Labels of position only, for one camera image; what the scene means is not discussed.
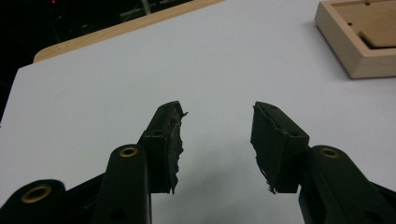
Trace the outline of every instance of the table surface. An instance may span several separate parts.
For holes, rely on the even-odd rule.
[[[317,6],[226,0],[21,68],[1,121],[0,202],[37,179],[70,189],[101,174],[175,100],[190,112],[185,152],[176,194],[152,197],[153,223],[304,223],[298,195],[273,195],[256,165],[256,101],[396,190],[396,79],[348,78]]]

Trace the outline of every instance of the bolt hole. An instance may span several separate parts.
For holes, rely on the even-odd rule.
[[[377,214],[376,212],[373,211],[364,211],[364,215],[369,218],[370,220],[372,220],[374,223],[383,223],[384,219],[382,219],[382,217]]]
[[[122,157],[132,157],[136,155],[137,148],[134,147],[127,147],[120,152],[120,156]]]
[[[112,221],[121,221],[126,218],[125,211],[122,208],[116,209],[111,213],[110,218]]]
[[[323,148],[323,149],[320,150],[320,152],[324,156],[327,156],[327,157],[332,158],[332,159],[340,157],[340,155],[338,155],[338,153],[336,151],[334,151],[333,149],[330,149],[330,148]]]
[[[50,185],[40,185],[24,193],[21,200],[23,203],[36,203],[46,198],[51,190],[52,187]]]

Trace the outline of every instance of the black linkage arm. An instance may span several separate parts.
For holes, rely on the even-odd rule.
[[[18,189],[0,223],[151,223],[150,194],[175,191],[186,114],[179,102],[160,106],[136,145],[115,149],[104,174],[73,189],[50,179]]]
[[[279,108],[254,105],[251,140],[273,193],[295,193],[305,223],[396,223],[395,192],[371,183],[343,151],[308,146]]]

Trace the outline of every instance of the wooden frame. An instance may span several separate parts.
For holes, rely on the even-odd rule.
[[[351,78],[396,77],[396,0],[332,0],[315,22]]]

